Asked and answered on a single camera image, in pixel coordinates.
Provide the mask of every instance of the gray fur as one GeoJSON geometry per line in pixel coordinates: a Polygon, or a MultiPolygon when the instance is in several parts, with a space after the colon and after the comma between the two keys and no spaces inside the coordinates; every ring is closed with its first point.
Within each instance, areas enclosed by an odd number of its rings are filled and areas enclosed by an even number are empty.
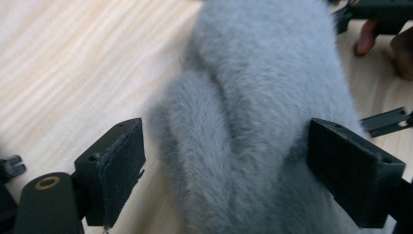
{"type": "Polygon", "coordinates": [[[362,135],[321,0],[208,0],[149,127],[194,233],[357,233],[305,164],[311,118],[362,135]]]}

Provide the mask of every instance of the light wood surface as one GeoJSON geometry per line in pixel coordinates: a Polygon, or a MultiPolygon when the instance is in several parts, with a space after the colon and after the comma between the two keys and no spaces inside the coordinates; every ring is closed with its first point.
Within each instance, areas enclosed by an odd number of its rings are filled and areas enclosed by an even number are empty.
{"type": "MultiPolygon", "coordinates": [[[[18,154],[28,170],[7,187],[18,200],[33,178],[73,173],[74,160],[114,124],[145,118],[180,58],[202,6],[194,0],[0,2],[0,158],[18,154]]],[[[338,48],[362,117],[405,106],[413,83],[397,79],[380,37],[365,58],[352,49],[361,22],[338,48]]],[[[111,233],[182,233],[157,148],[145,134],[145,175],[111,233]]],[[[373,140],[408,164],[413,130],[373,140]]],[[[86,227],[87,233],[101,228],[86,227]]]]}

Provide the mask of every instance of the black device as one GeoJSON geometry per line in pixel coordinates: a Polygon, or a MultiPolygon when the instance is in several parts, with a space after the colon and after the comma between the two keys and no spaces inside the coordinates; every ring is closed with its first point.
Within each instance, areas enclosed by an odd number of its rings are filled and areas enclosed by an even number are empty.
{"type": "Polygon", "coordinates": [[[142,123],[115,125],[75,161],[75,173],[51,173],[27,183],[19,207],[3,183],[25,171],[19,156],[0,163],[0,233],[84,233],[89,226],[112,227],[145,163],[142,123]]]}
{"type": "MultiPolygon", "coordinates": [[[[413,127],[403,108],[361,120],[374,137],[413,127]]],[[[413,185],[401,178],[405,164],[341,125],[313,119],[307,163],[357,226],[382,228],[388,215],[394,234],[413,233],[413,185]]]]}
{"type": "Polygon", "coordinates": [[[350,20],[377,20],[374,32],[396,35],[413,20],[413,1],[410,0],[349,0],[334,13],[338,34],[347,31],[350,20]]]}

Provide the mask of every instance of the black plastic part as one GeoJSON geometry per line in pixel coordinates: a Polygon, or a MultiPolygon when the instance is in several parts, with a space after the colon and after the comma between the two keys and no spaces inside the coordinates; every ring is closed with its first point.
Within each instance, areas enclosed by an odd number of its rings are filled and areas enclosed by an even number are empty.
{"type": "Polygon", "coordinates": [[[379,137],[412,128],[413,112],[410,115],[407,115],[401,107],[386,113],[362,119],[361,125],[372,137],[379,137]]]}
{"type": "Polygon", "coordinates": [[[394,234],[413,233],[413,185],[403,180],[393,201],[390,215],[397,220],[394,234]]]}
{"type": "Polygon", "coordinates": [[[384,226],[403,162],[341,125],[313,119],[307,163],[357,226],[384,226]]]}
{"type": "Polygon", "coordinates": [[[20,156],[15,155],[9,159],[0,159],[0,182],[7,183],[13,177],[19,176],[26,171],[24,164],[21,164],[20,156]]]}
{"type": "Polygon", "coordinates": [[[18,204],[3,183],[0,183],[0,233],[12,233],[15,226],[18,204]]]}
{"type": "Polygon", "coordinates": [[[88,187],[89,226],[112,227],[141,177],[146,159],[140,119],[111,128],[76,161],[76,178],[88,187]]]}
{"type": "Polygon", "coordinates": [[[83,233],[72,178],[65,173],[42,175],[21,193],[16,234],[83,233]]]}
{"type": "Polygon", "coordinates": [[[91,209],[91,196],[89,195],[88,187],[78,182],[76,172],[71,177],[76,197],[78,215],[81,219],[83,219],[91,209]]]}
{"type": "Polygon", "coordinates": [[[338,33],[347,31],[350,20],[377,20],[376,35],[396,35],[413,20],[413,1],[410,0],[358,0],[350,3],[334,15],[338,33]]]}

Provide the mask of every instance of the hand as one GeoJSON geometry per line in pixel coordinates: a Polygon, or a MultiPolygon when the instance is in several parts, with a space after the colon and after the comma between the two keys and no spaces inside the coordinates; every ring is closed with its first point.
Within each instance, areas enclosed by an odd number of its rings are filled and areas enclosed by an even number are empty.
{"type": "MultiPolygon", "coordinates": [[[[361,29],[355,48],[356,56],[366,55],[375,44],[377,21],[368,20],[361,29]]],[[[394,67],[401,78],[413,80],[413,27],[399,33],[391,41],[394,51],[394,67]]]]}

